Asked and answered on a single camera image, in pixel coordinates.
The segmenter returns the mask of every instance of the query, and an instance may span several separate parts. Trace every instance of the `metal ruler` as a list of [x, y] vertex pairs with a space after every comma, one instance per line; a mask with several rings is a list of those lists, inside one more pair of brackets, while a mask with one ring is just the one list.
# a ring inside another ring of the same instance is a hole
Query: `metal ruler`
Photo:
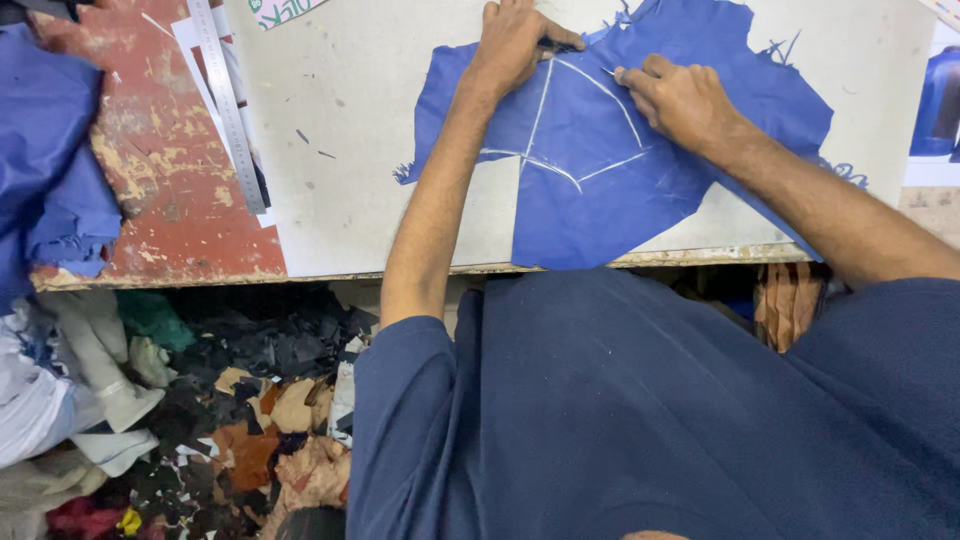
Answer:
[[228, 150], [233, 158], [233, 169], [236, 170], [237, 180], [240, 181], [240, 191], [243, 193], [247, 209], [251, 214], [267, 213], [263, 204], [263, 195], [260, 185], [256, 181], [256, 172], [253, 160], [250, 157], [250, 148], [247, 135], [243, 131], [240, 121], [240, 111], [237, 110], [237, 99], [233, 94], [230, 76], [227, 72], [227, 61], [224, 59], [224, 50], [220, 48], [220, 38], [217, 27], [213, 23], [213, 13], [210, 11], [208, 0], [187, 0], [190, 8], [190, 17], [197, 29], [197, 40], [204, 55], [206, 64], [206, 80], [213, 93], [213, 100], [217, 103], [217, 111], [224, 123], [224, 133], [227, 136]]

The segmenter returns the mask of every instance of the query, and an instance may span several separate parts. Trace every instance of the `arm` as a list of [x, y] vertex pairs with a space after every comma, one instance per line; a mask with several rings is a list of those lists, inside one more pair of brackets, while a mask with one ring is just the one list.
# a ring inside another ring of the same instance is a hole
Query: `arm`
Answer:
[[541, 37], [584, 47], [579, 36], [533, 5], [533, 0], [503, 0], [484, 7], [480, 45], [457, 85], [387, 258], [380, 291], [384, 327], [415, 315], [443, 318], [470, 176], [497, 103], [534, 74], [537, 61], [552, 56], [537, 46]]
[[960, 252], [904, 215], [801, 160], [741, 115], [716, 71], [651, 55], [617, 68], [650, 125], [753, 191], [851, 287], [902, 278], [960, 280]]

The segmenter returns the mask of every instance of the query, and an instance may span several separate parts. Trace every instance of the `table surface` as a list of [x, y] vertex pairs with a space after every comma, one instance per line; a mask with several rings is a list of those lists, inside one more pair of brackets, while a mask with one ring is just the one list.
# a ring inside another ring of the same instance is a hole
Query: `table surface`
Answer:
[[[185, 2], [103, 0], [79, 6], [83, 24], [46, 15], [34, 22], [44, 46], [88, 58], [105, 72], [93, 149], [116, 192], [124, 223], [96, 279], [40, 268], [40, 290], [91, 285], [163, 287], [288, 281], [276, 228], [249, 215], [171, 23]], [[900, 210], [960, 246], [960, 188], [906, 187]], [[794, 244], [629, 254], [616, 265], [688, 265], [804, 259]], [[510, 264], [458, 273], [519, 270]], [[360, 275], [337, 278], [367, 277]]]

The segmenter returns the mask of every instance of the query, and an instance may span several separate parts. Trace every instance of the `hand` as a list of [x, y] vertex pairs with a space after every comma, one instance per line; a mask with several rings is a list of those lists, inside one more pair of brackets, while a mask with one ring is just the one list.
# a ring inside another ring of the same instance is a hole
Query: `hand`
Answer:
[[708, 160], [728, 152], [737, 135], [759, 131], [733, 106], [712, 67], [650, 55], [642, 70], [617, 67], [613, 76], [630, 89], [650, 127]]
[[579, 36], [534, 10], [534, 0], [488, 2], [480, 45], [461, 85], [499, 101], [533, 76], [538, 61], [553, 58], [553, 51], [537, 45], [544, 36], [579, 50], [586, 47]]

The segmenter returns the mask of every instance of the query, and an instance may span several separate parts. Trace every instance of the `blue garment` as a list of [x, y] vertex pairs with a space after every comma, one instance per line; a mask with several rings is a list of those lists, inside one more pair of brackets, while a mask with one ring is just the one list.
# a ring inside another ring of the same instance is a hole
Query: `blue garment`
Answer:
[[[717, 0], [646, 0], [582, 53], [542, 62], [501, 101], [478, 161], [520, 156], [511, 262], [591, 268], [634, 249], [691, 215], [714, 181], [736, 193], [815, 258], [785, 222], [719, 169], [654, 131], [627, 88], [606, 70], [640, 67], [651, 53], [716, 68], [733, 104], [764, 133], [816, 160], [833, 111], [800, 72], [772, 51], [747, 46], [747, 6]], [[477, 44], [434, 50], [414, 111], [413, 163], [420, 177], [440, 136], [457, 82]]]
[[779, 356], [626, 272], [491, 281], [356, 360], [348, 538], [957, 538], [957, 321], [887, 282]]
[[100, 68], [36, 46], [26, 24], [0, 27], [0, 314], [31, 292], [35, 263], [93, 277], [120, 235], [120, 209], [86, 132]]

